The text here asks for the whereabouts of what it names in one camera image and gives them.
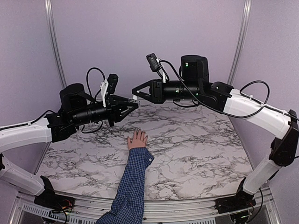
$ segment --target marble vein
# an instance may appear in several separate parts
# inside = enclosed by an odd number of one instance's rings
[[[106,124],[97,133],[77,132],[53,143],[38,175],[48,177],[58,191],[114,198],[128,159],[126,137],[139,128],[149,135],[155,157],[146,171],[145,200],[235,193],[252,170],[228,117],[201,106],[141,101],[115,127]]]

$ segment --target blue checkered sleeve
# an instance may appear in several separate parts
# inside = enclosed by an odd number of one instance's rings
[[[144,175],[154,157],[146,148],[133,148],[111,210],[96,224],[141,224],[144,211]]]

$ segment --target wall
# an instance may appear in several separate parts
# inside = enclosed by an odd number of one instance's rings
[[[234,86],[262,79],[271,87],[269,104],[299,113],[299,2],[253,0],[248,34]],[[265,87],[247,91],[264,99]],[[273,136],[243,120],[233,119],[254,167],[270,153]],[[298,223],[299,160],[282,168],[270,188],[283,224]]]
[[[226,82],[238,40],[244,1],[53,1],[57,39],[68,84],[85,83],[90,67],[119,75],[116,93],[154,78],[145,58],[155,52],[178,69],[186,54],[206,56],[211,80]],[[177,79],[169,69],[172,79]],[[90,75],[93,93],[102,81]]]
[[[60,106],[61,85],[50,45],[44,1],[0,1],[0,126],[37,118]],[[33,172],[44,145],[5,152]],[[6,224],[17,194],[0,181],[0,222]]]

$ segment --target finger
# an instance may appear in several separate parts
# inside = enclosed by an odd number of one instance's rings
[[[137,132],[136,131],[134,131],[133,139],[137,139]]]
[[[143,140],[144,140],[144,135],[145,135],[145,132],[144,132],[144,131],[142,131],[142,132],[141,132],[141,138],[140,138],[140,140],[141,140],[141,141],[143,141]]]
[[[128,140],[128,147],[130,148],[130,146],[131,146],[131,139],[129,138],[129,136],[128,136],[127,140]]]
[[[138,134],[137,134],[137,139],[141,138],[141,130],[139,130]]]
[[[148,135],[144,138],[143,142],[146,144],[146,141],[148,140]]]

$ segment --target shirt cuff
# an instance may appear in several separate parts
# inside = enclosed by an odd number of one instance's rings
[[[145,168],[147,168],[154,160],[154,156],[147,150],[147,148],[132,148],[129,152],[129,156],[135,154],[143,154],[144,155],[144,164]]]

